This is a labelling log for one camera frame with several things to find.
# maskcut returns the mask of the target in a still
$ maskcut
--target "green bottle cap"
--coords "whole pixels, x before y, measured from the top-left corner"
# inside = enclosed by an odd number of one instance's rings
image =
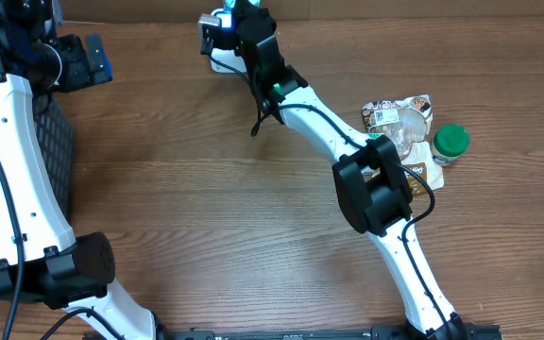
[[[445,125],[433,137],[433,146],[444,156],[460,156],[469,147],[468,131],[456,124]]]

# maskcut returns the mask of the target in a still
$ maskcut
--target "wooden table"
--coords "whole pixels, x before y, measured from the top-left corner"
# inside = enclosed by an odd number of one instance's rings
[[[102,34],[115,80],[57,99],[76,129],[76,234],[111,239],[117,278],[172,330],[402,323],[382,257],[340,213],[330,165],[266,121],[238,76],[198,55],[196,24],[69,25]],[[544,17],[279,24],[282,54],[355,127],[377,99],[429,94],[433,133],[467,127],[417,225],[444,293],[505,339],[544,338]],[[415,212],[428,204],[416,198]],[[0,333],[8,304],[0,301]],[[14,338],[58,318],[21,306]],[[72,320],[56,339],[88,331]]]

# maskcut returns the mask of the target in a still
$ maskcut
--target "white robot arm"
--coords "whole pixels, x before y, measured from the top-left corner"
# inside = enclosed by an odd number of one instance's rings
[[[114,279],[106,236],[76,238],[61,209],[72,169],[68,122],[49,106],[33,108],[34,96],[111,81],[102,43],[87,37],[86,51],[77,36],[58,37],[55,4],[25,4],[19,14],[0,1],[0,299],[12,301],[4,338],[19,302],[43,302],[82,312],[107,339],[155,339],[155,316]]]
[[[272,115],[295,129],[333,164],[342,212],[383,255],[404,303],[409,338],[468,339],[472,335],[436,283],[419,246],[410,208],[404,207],[412,194],[395,147],[384,137],[370,141],[347,125],[305,79],[285,66],[274,35],[276,22],[267,8],[238,0],[230,13],[230,19],[228,12],[220,15],[219,11],[201,16],[201,54],[210,56],[216,72],[226,72],[220,67],[227,62],[228,69],[246,72],[264,117]],[[379,168],[381,174],[365,182],[360,171],[367,167]]]

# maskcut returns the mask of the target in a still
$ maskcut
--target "jar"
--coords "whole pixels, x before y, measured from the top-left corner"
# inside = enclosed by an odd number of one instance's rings
[[[469,147],[468,132],[456,124],[443,126],[433,137],[432,158],[441,166],[452,164]]]

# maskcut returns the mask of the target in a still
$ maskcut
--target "food wrapper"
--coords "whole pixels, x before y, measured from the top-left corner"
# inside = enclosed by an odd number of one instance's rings
[[[432,104],[426,94],[404,100],[371,102],[363,106],[365,130],[372,139],[387,136],[398,150],[402,164],[408,166],[425,181],[432,190],[444,186],[442,167],[432,159],[430,144],[425,137],[432,128]],[[376,176],[374,173],[364,175]],[[407,175],[413,195],[426,194],[425,188]]]
[[[432,104],[426,94],[404,100],[384,100],[363,106],[366,132],[382,133],[396,145],[401,160],[413,143],[423,142],[432,127]]]

